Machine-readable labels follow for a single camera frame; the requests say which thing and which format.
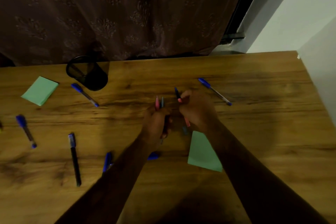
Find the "person's left arm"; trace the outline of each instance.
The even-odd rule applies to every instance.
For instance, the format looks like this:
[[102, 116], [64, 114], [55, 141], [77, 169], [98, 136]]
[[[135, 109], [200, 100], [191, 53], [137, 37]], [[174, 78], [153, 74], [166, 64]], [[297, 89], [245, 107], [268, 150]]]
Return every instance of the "person's left arm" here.
[[56, 222], [116, 223], [149, 154], [170, 133], [166, 108], [145, 111], [142, 130], [135, 141], [120, 155], [113, 166]]

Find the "wood grain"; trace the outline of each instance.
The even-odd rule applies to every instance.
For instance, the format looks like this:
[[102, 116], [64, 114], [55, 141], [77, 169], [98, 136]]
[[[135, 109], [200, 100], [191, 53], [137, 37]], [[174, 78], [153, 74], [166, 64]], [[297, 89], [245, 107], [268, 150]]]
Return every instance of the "wood grain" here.
[[[141, 128], [143, 111], [164, 96], [174, 129], [148, 161], [119, 223], [248, 223], [225, 173], [187, 164], [191, 135], [182, 133], [174, 87], [200, 88], [221, 121], [271, 171], [330, 222], [336, 223], [336, 133], [296, 52], [122, 61], [109, 65], [105, 88], [89, 94], [70, 87], [65, 65], [0, 68], [0, 220], [53, 223], [100, 176], [104, 155], [118, 156]], [[38, 76], [59, 82], [39, 107], [20, 96]], [[226, 106], [198, 77], [232, 101]], [[15, 121], [25, 115], [38, 147]], [[76, 187], [67, 135], [74, 132], [82, 176]]]

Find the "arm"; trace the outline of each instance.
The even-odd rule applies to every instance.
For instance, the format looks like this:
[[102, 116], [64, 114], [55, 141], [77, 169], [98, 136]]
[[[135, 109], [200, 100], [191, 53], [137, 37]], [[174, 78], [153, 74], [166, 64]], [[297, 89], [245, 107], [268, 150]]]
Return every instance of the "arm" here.
[[252, 223], [328, 223], [220, 122], [209, 96], [181, 97], [181, 113], [207, 136]]
[[56, 224], [116, 223], [149, 154], [157, 150], [160, 138], [170, 133], [164, 124], [167, 115], [166, 108], [155, 111], [154, 105], [149, 107], [137, 139]]

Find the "curtain pattern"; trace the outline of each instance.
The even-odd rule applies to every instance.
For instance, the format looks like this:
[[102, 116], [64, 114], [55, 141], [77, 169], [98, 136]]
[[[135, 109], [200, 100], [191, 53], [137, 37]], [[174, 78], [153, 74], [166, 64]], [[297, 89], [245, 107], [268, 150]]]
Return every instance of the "curtain pattern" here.
[[1, 0], [0, 53], [16, 65], [208, 55], [237, 0]]

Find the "forearm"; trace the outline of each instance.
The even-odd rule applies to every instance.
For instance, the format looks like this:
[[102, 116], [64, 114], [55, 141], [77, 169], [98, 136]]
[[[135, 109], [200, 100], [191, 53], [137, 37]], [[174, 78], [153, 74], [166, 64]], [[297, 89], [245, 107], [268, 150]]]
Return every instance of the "forearm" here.
[[219, 120], [208, 122], [205, 135], [253, 223], [327, 223], [254, 157]]
[[116, 223], [149, 154], [138, 137], [56, 223]]

